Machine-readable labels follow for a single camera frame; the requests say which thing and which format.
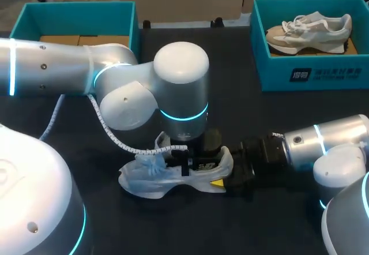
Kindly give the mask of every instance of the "black tabletop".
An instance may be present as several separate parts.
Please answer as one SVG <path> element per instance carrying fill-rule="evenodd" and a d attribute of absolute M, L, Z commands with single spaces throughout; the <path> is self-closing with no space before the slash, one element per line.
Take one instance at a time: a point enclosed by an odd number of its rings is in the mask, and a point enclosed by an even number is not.
<path fill-rule="evenodd" d="M 160 47 L 174 41 L 196 43 L 208 53 L 209 126 L 221 131 L 225 145 L 246 136 L 369 115 L 369 91 L 262 93 L 247 27 L 148 29 L 141 31 L 141 41 L 141 62 L 151 61 Z M 2 97 L 0 121 L 38 137 L 56 100 Z M 133 147 L 151 148 L 159 131 L 155 115 L 144 127 L 116 135 Z M 252 201 L 186 186 L 161 200 L 133 197 L 118 184 L 118 169 L 133 155 L 105 135 L 86 97 L 65 99 L 47 142 L 76 179 L 92 221 L 95 255 L 326 254 L 317 200 L 308 186 L 301 187 L 311 179 L 291 175 L 288 179 L 299 180 L 300 187 L 257 189 Z"/>

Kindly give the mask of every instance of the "teal box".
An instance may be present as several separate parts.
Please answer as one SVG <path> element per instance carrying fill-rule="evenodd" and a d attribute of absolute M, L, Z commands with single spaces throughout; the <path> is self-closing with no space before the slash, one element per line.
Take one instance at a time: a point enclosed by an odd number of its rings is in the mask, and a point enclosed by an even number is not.
<path fill-rule="evenodd" d="M 265 31 L 316 11 L 326 17 L 351 15 L 358 55 L 272 57 Z M 263 91 L 369 88 L 369 8 L 364 0 L 255 0 L 251 44 Z"/>
<path fill-rule="evenodd" d="M 134 2 L 55 2 L 24 5 L 10 35 L 40 40 L 42 35 L 129 36 L 139 58 L 140 30 Z"/>

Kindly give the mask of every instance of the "white sneaker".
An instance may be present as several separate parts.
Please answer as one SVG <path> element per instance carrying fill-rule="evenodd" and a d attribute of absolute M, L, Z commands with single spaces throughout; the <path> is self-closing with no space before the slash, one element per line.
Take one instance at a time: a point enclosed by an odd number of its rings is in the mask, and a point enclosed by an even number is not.
<path fill-rule="evenodd" d="M 296 54 L 306 47 L 327 53 L 344 53 L 344 43 L 351 34 L 349 14 L 340 18 L 322 16 L 319 12 L 297 16 L 294 21 L 282 22 L 266 32 L 269 46 L 285 54 Z"/>
<path fill-rule="evenodd" d="M 190 185 L 208 193 L 224 193 L 225 189 L 210 184 L 229 176 L 233 158 L 227 147 L 217 156 L 220 163 L 211 170 L 190 169 L 189 176 L 182 176 L 182 167 L 167 167 L 163 155 L 136 155 L 135 160 L 125 164 L 119 171 L 118 182 L 127 192 L 143 198 L 159 199 L 177 185 Z"/>

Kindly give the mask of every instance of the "shoe sole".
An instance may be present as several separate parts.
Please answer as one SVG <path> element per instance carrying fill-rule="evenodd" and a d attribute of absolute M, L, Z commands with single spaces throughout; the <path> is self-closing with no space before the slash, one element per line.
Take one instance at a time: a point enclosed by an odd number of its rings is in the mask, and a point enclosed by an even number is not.
<path fill-rule="evenodd" d="M 308 46 L 300 46 L 300 47 L 281 47 L 276 46 L 275 44 L 268 43 L 269 46 L 273 47 L 279 52 L 289 55 L 295 55 L 299 51 L 304 48 L 315 48 L 317 50 L 327 52 L 327 53 L 334 53 L 334 54 L 343 54 L 345 52 L 344 43 L 314 43 Z"/>

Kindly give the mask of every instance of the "robotic arm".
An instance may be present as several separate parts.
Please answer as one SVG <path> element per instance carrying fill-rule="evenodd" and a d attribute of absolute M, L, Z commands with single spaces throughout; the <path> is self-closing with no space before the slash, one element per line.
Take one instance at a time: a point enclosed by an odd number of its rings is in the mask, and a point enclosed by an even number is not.
<path fill-rule="evenodd" d="M 1 95 L 94 94 L 106 124 L 135 129 L 157 108 L 174 140 L 201 135 L 208 108 L 209 58 L 199 46 L 164 46 L 138 65 L 120 44 L 66 46 L 0 39 Z"/>

